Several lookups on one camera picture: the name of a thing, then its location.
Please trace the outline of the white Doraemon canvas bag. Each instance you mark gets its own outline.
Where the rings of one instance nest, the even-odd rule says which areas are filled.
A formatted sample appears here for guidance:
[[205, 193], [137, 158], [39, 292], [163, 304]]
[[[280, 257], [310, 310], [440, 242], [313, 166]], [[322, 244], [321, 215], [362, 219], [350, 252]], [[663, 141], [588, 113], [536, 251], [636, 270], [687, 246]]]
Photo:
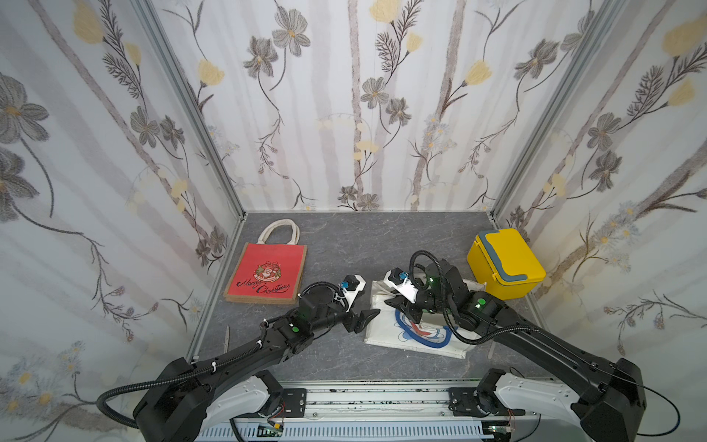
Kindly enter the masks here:
[[366, 344], [456, 359], [464, 359], [473, 348], [451, 333], [441, 315], [425, 313], [421, 322], [416, 324], [388, 306], [385, 301], [390, 298], [393, 298], [393, 292], [383, 282], [374, 281], [371, 306], [380, 309], [380, 313], [366, 327]]

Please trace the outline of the red Christmas jute bag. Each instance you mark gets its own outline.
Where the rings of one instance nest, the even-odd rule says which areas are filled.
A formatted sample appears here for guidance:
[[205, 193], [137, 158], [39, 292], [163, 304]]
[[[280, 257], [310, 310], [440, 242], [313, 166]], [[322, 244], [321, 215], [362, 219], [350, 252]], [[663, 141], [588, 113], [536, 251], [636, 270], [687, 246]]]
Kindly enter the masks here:
[[[268, 243], [278, 228], [289, 227], [292, 236], [285, 243]], [[300, 228], [289, 218], [268, 225], [254, 243], [246, 243], [224, 293], [231, 303], [295, 305], [307, 256], [299, 243]]]

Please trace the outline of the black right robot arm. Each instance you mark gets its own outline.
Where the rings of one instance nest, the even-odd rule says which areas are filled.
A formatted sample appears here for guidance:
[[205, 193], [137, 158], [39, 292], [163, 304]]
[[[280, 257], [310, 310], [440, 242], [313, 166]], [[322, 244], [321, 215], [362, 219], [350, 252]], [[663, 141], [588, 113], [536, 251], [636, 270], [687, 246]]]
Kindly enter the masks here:
[[472, 290], [458, 268], [445, 260], [386, 273], [392, 290], [387, 305], [413, 323], [425, 313], [439, 314], [455, 338], [467, 345], [496, 342], [547, 371], [548, 381], [523, 379], [490, 369], [471, 397], [471, 414], [480, 417], [535, 412], [581, 428], [594, 441], [633, 441], [646, 411], [640, 368], [621, 358], [592, 355], [533, 324], [504, 300]]

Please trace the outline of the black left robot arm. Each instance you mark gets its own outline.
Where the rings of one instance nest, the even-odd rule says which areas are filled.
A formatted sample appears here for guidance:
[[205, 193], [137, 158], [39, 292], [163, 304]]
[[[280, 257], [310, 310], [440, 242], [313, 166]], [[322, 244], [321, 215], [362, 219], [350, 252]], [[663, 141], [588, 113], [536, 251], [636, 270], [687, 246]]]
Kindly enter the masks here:
[[299, 305], [259, 325], [250, 342], [196, 363], [179, 358], [153, 381], [107, 390], [96, 406], [112, 421], [139, 430], [146, 441], [193, 441], [207, 420], [207, 409], [239, 383], [302, 353], [317, 338], [341, 324], [361, 333], [379, 309], [353, 311], [342, 287], [317, 282], [305, 289]]

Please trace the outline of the yellow cooler box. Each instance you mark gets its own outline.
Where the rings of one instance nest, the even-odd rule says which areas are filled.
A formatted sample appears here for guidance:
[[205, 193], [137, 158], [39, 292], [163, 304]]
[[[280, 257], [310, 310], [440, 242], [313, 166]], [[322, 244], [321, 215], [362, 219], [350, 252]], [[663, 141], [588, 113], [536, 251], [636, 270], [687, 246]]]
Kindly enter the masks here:
[[501, 300], [524, 298], [547, 275], [528, 243], [513, 228], [481, 231], [467, 262], [476, 281]]

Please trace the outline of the small metal scissors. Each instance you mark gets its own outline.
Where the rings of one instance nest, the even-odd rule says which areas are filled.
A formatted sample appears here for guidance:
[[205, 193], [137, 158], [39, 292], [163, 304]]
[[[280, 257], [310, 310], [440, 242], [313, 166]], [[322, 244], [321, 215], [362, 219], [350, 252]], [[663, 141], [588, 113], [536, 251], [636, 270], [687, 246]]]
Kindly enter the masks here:
[[227, 353], [230, 350], [230, 336], [231, 336], [231, 331], [230, 331], [230, 326], [226, 326], [226, 331], [225, 331], [225, 337], [224, 337], [224, 342], [223, 342], [223, 353]]

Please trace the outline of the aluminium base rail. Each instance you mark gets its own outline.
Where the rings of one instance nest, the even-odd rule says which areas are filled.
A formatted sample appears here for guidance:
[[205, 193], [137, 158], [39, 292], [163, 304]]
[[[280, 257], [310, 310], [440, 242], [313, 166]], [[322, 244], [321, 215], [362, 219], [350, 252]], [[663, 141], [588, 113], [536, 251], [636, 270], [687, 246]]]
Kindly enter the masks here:
[[[530, 441], [547, 424], [561, 436], [590, 441], [563, 420], [535, 412], [510, 417], [456, 417], [450, 388], [475, 381], [289, 382], [263, 374], [241, 382], [207, 409], [193, 441]], [[303, 418], [258, 414], [271, 394], [306, 389]]]

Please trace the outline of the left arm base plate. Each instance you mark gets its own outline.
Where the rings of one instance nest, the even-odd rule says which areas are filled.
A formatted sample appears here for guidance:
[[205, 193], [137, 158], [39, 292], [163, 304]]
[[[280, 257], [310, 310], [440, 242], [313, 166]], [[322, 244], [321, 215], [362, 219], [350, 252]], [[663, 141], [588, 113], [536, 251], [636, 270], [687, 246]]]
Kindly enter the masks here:
[[306, 389], [283, 389], [271, 394], [258, 414], [268, 418], [303, 418], [306, 406]]

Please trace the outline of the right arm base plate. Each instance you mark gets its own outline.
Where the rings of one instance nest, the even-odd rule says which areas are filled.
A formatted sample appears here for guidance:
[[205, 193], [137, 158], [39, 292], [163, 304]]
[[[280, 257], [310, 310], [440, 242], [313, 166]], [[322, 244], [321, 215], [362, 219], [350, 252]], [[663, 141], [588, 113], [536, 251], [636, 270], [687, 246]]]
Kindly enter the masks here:
[[509, 409], [504, 406], [493, 392], [477, 388], [450, 388], [449, 410], [456, 417], [471, 416], [476, 418], [526, 414], [521, 409]]

